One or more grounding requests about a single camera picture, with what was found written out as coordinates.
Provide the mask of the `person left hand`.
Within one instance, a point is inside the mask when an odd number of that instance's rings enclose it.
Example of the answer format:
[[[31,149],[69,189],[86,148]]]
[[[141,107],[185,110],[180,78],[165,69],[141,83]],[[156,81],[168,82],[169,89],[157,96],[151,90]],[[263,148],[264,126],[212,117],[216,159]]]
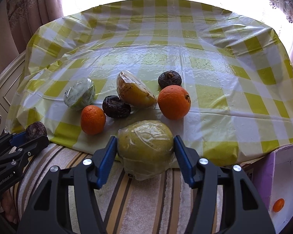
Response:
[[[18,222],[18,214],[10,190],[5,191],[0,199],[0,213],[3,212],[9,222],[14,224]]]

